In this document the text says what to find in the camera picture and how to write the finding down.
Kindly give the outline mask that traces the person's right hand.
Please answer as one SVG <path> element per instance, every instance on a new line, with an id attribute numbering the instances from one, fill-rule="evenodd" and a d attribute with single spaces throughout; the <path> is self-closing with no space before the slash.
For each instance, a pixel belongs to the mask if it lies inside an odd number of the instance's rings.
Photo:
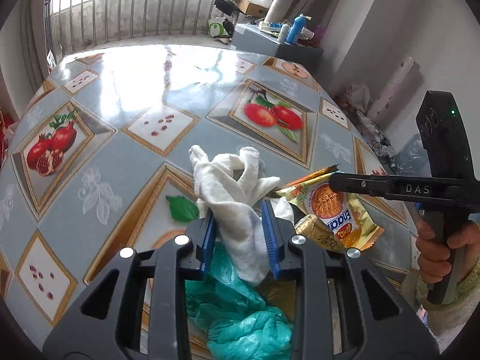
<path id="1" fill-rule="evenodd" d="M 420 252 L 417 263 L 420 267 L 420 276 L 425 283 L 439 283 L 452 270 L 448 258 L 453 250 L 465 247 L 460 281 L 479 261 L 479 225 L 475 222 L 467 222 L 459 232 L 450 236 L 447 246 L 434 241 L 434 231 L 423 219 L 416 222 L 416 228 L 418 232 L 416 247 Z"/>

